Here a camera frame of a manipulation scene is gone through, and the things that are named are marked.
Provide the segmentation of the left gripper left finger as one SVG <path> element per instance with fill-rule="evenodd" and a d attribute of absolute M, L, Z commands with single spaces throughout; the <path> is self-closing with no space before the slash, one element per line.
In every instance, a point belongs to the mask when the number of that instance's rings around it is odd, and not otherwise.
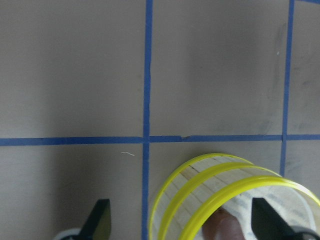
<path fill-rule="evenodd" d="M 111 235 L 111 203 L 99 199 L 77 235 L 78 240 L 108 240 Z"/>

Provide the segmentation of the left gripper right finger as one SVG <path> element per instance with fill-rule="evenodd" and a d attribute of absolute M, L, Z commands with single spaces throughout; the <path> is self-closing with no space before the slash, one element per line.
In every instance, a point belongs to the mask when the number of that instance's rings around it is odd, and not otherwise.
<path fill-rule="evenodd" d="M 294 230 L 264 199 L 252 199 L 251 229 L 257 240 L 294 240 Z"/>

